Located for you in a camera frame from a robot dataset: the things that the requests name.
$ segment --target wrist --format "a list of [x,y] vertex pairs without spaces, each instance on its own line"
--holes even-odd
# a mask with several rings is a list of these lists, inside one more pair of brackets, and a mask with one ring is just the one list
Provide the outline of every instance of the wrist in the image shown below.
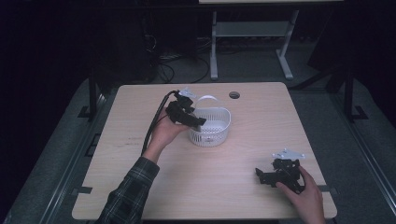
[[306,224],[326,224],[326,220],[324,217],[318,217],[318,218],[311,218],[310,220],[307,220],[305,223]]
[[148,144],[148,148],[146,149],[146,151],[143,153],[142,156],[150,161],[153,161],[154,163],[157,163],[164,148],[165,148],[164,146],[150,142]]

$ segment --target finger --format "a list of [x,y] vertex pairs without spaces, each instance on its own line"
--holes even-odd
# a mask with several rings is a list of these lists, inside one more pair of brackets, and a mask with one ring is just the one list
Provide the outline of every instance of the finger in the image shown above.
[[312,177],[311,174],[309,174],[303,166],[299,166],[301,175],[303,176],[303,180],[305,183],[305,187],[312,187],[316,186],[317,184],[315,183],[314,177]]
[[286,185],[280,183],[280,182],[276,182],[276,186],[282,190],[282,192],[286,195],[286,197],[289,198],[289,200],[291,200],[292,203],[295,203],[295,201],[297,200],[298,195],[296,193],[294,193],[291,189],[289,189]]

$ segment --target white table leg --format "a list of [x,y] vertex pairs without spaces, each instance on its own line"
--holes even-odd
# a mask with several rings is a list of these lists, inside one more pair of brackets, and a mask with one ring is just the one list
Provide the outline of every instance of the white table leg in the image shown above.
[[283,70],[283,73],[285,74],[286,79],[293,79],[293,74],[290,71],[288,62],[286,61],[286,58],[285,58],[285,54],[286,54],[286,50],[288,49],[288,46],[289,46],[291,35],[293,34],[294,24],[297,20],[298,13],[299,13],[299,10],[293,11],[293,14],[291,15],[290,22],[288,25],[288,30],[285,35],[285,42],[281,49],[276,50],[276,56],[279,59],[280,66],[282,67],[282,70]]
[[210,52],[210,78],[217,80],[218,77],[218,61],[216,59],[216,17],[217,12],[213,12],[212,22],[212,51]]

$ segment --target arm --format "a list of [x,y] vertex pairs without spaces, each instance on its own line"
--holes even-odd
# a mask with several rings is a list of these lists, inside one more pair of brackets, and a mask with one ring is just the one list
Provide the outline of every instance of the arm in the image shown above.
[[160,171],[157,161],[163,149],[189,127],[175,124],[164,110],[154,129],[148,148],[124,177],[119,187],[108,195],[102,214],[95,223],[140,223],[152,181]]
[[302,167],[299,167],[305,182],[305,190],[296,194],[284,184],[278,182],[280,188],[289,200],[294,204],[300,218],[306,224],[324,224],[323,197],[315,183],[314,178]]

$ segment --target black bracket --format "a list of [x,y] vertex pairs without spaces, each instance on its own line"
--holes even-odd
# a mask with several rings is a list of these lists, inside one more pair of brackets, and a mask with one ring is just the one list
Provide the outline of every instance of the black bracket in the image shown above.
[[348,68],[345,68],[340,63],[333,65],[329,69],[316,74],[315,76],[296,86],[288,87],[288,89],[290,91],[302,90],[305,87],[308,87],[309,85],[327,76],[331,76],[326,85],[326,91],[329,93],[339,92],[340,88],[345,83],[344,113],[348,120],[353,123],[355,119],[368,119],[367,115],[364,113],[363,109],[359,105],[355,106],[359,114],[352,115],[353,74]]
[[88,77],[88,85],[90,89],[90,106],[83,106],[79,111],[78,118],[88,118],[88,122],[92,121],[93,117],[96,115],[96,84],[93,78],[93,72],[91,72]]
[[93,136],[90,145],[88,146],[87,150],[85,151],[84,157],[93,157],[93,153],[95,152],[96,147],[98,146],[100,135],[101,135],[101,133],[96,133]]
[[170,102],[165,110],[170,120],[194,128],[198,128],[198,126],[205,124],[206,119],[196,118],[192,114],[194,108],[191,107],[192,100],[189,97],[181,96],[178,93],[175,94],[175,96],[177,100]]
[[276,182],[281,182],[297,194],[303,192],[304,186],[298,183],[301,176],[298,168],[300,166],[299,160],[275,159],[273,166],[275,170],[273,173],[265,173],[256,168],[256,175],[259,177],[261,184],[271,185],[272,188],[275,188]]

